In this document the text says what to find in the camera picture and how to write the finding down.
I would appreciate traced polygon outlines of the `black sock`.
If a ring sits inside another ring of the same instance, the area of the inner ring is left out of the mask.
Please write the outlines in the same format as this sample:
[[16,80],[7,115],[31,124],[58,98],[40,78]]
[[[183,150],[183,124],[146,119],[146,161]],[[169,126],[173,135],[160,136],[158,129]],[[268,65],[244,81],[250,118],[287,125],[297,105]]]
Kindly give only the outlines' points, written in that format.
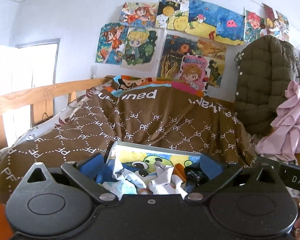
[[191,193],[194,189],[208,181],[206,174],[202,171],[200,163],[196,162],[185,167],[186,184],[185,191]]

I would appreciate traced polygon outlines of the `orange cloth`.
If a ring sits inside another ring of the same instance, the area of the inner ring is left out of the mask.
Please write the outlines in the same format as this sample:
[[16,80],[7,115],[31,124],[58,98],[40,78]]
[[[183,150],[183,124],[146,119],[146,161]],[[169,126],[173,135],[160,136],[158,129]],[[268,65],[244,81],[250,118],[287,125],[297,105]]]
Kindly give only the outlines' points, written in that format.
[[187,181],[187,177],[185,174],[185,167],[181,163],[175,164],[173,174],[177,175],[183,181],[183,183]]

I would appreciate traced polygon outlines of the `white paper towel cloth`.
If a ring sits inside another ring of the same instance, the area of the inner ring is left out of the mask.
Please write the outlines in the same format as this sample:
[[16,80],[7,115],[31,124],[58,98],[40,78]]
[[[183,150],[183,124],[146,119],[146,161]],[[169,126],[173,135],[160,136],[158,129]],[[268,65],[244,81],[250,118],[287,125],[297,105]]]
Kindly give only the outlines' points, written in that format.
[[154,163],[157,178],[152,179],[148,188],[153,194],[179,194],[184,199],[187,192],[183,189],[183,180],[173,174],[174,167],[163,165],[161,162]]

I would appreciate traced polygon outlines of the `blue white cartoon cloth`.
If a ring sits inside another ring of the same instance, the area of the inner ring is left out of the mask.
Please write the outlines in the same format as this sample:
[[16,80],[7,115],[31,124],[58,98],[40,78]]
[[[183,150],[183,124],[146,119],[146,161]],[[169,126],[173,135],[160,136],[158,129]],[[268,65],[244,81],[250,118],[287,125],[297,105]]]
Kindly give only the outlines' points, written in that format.
[[146,183],[139,176],[124,168],[117,159],[111,159],[98,173],[96,183],[115,194],[119,199],[124,194],[138,194],[139,190],[147,188]]

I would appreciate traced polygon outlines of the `pink crumpled garment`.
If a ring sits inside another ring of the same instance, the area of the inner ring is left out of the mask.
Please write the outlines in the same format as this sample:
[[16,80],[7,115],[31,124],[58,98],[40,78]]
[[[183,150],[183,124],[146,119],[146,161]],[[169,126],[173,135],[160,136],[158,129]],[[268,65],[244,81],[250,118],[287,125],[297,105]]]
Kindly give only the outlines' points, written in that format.
[[277,117],[270,124],[272,133],[262,138],[255,150],[259,155],[294,161],[300,153],[300,83],[290,81],[285,96],[287,100],[277,107]]

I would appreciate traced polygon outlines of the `grey tray with cartoon picture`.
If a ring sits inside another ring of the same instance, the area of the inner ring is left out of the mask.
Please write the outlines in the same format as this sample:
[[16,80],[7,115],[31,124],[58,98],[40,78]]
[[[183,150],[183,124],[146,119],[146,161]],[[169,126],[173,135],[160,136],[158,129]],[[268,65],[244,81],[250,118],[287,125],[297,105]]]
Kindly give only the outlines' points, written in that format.
[[199,161],[200,153],[183,152],[173,148],[160,148],[116,141],[108,152],[106,165],[113,167],[117,160],[126,168],[145,177],[155,172],[154,163],[159,161],[163,165],[175,166],[181,164],[187,167]]

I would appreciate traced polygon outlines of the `brown patterned blanket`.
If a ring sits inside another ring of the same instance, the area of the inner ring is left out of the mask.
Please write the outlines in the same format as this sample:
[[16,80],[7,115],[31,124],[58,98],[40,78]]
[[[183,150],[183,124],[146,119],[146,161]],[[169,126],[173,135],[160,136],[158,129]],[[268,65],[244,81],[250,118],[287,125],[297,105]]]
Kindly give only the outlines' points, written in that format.
[[175,81],[118,77],[91,88],[53,118],[35,126],[0,158],[0,203],[30,166],[56,167],[105,153],[116,141],[206,153],[250,166],[255,154],[233,110]]

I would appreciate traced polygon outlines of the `pink magazine poster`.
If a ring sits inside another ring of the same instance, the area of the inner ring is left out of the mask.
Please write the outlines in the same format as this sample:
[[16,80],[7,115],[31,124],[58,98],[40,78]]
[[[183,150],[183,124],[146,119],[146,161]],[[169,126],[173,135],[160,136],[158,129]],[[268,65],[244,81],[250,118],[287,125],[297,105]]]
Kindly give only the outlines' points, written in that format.
[[179,79],[205,93],[210,79],[207,59],[203,56],[185,55],[181,61]]

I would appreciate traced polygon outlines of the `olive quilted jacket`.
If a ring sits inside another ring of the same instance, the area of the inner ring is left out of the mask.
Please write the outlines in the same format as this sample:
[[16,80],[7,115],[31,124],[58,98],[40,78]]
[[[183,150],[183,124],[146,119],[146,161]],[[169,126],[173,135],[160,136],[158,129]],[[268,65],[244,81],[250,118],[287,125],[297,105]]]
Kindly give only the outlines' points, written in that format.
[[287,41],[270,35],[248,44],[236,55],[238,79],[235,111],[246,131],[266,135],[286,101],[290,81],[300,82],[300,61]]

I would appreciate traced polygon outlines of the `blond boy poster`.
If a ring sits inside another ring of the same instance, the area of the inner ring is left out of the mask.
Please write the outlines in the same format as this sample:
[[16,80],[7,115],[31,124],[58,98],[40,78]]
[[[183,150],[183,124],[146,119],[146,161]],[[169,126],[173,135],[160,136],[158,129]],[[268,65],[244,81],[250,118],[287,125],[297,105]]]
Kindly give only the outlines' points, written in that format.
[[166,31],[129,27],[121,68],[151,72],[157,64]]

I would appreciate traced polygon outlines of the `blue sea yellow sand poster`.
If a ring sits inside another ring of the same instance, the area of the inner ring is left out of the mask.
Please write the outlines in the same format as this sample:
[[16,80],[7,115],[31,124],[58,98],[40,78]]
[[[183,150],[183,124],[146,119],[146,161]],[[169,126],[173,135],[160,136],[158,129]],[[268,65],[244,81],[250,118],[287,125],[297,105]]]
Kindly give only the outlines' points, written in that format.
[[190,0],[187,34],[230,45],[244,42],[244,16],[214,3]]

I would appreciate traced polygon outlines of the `red haired character poster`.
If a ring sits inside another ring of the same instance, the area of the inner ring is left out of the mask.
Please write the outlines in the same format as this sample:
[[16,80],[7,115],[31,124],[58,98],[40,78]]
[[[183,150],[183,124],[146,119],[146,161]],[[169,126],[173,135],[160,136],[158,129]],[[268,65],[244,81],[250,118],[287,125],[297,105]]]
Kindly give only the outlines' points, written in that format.
[[246,10],[244,20],[244,42],[253,42],[267,34],[265,19],[261,16]]

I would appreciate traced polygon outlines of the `starry moon poster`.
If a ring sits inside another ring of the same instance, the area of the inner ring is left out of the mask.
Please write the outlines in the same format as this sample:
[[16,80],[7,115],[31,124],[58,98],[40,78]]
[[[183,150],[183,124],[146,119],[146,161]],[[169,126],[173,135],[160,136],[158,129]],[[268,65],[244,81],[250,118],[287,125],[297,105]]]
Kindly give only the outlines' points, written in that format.
[[190,0],[159,0],[155,27],[184,32],[187,29]]

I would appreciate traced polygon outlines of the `swimming mermaid poster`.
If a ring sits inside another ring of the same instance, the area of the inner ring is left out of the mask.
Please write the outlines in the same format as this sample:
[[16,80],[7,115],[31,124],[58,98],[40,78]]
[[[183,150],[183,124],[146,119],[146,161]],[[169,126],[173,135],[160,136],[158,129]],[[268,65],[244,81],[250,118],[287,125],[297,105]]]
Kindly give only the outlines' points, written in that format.
[[154,28],[159,3],[125,2],[119,22],[129,27]]

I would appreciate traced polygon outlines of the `wooden bed rail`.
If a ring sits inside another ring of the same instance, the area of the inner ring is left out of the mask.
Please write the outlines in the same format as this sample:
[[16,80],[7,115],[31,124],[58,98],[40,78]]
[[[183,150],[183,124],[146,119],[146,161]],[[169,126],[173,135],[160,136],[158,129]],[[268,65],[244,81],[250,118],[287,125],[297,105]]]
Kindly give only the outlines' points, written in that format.
[[77,92],[90,89],[106,82],[106,78],[89,79],[36,87],[0,96],[0,149],[8,146],[2,115],[12,109],[30,106],[31,125],[44,120],[44,114],[53,115],[53,100],[67,96],[68,103],[77,98]]

